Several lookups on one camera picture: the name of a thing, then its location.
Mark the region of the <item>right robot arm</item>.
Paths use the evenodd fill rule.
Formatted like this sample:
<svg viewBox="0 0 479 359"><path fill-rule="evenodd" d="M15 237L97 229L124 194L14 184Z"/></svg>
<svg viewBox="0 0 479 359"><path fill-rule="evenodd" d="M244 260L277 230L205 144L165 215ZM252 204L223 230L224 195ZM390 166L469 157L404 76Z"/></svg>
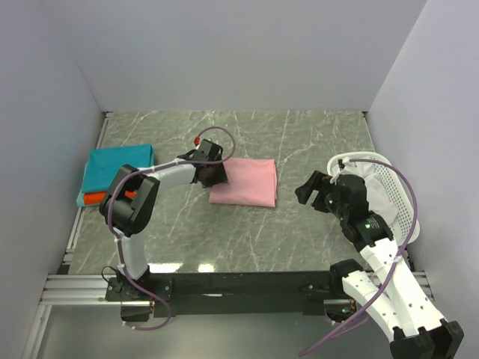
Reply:
<svg viewBox="0 0 479 359"><path fill-rule="evenodd" d="M303 357L323 344L355 330L367 318L382 329L393 358L453 358L464 338L456 321L448 321L427 297L403 258L418 225L418 206L414 190L397 171L391 188L412 208L412 223L407 234L392 226L371 209L370 190L363 178L341 171L336 177L315 171L295 190L298 201L307 203L312 192L315 210L333 214L346 238L378 277L376 286L357 262L332 266L336 274L329 279L329 291L336 298L351 297L360 308L328 335L303 349Z"/></svg>

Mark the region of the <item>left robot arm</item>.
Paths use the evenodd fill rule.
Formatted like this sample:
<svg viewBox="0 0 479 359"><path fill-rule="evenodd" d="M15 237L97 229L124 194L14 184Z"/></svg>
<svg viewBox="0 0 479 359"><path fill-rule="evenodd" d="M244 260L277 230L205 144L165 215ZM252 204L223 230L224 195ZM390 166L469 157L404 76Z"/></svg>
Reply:
<svg viewBox="0 0 479 359"><path fill-rule="evenodd" d="M116 173L99 211L113 230L119 258L118 271L124 277L123 291L134 301L150 290L144 276L149 272L144 240L157 196L179 185L200 183L205 188L228 181L222 146L208 139L195 140L196 147L165 164L149 168L123 165Z"/></svg>

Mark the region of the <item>pink t-shirt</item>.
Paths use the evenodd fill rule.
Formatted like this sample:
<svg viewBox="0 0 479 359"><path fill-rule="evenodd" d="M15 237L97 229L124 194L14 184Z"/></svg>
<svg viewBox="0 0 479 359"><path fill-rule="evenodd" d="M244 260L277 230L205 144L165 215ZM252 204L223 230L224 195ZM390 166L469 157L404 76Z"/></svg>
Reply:
<svg viewBox="0 0 479 359"><path fill-rule="evenodd" d="M231 158L224 167L228 181L212 187L210 203L275 207L278 180L274 159Z"/></svg>

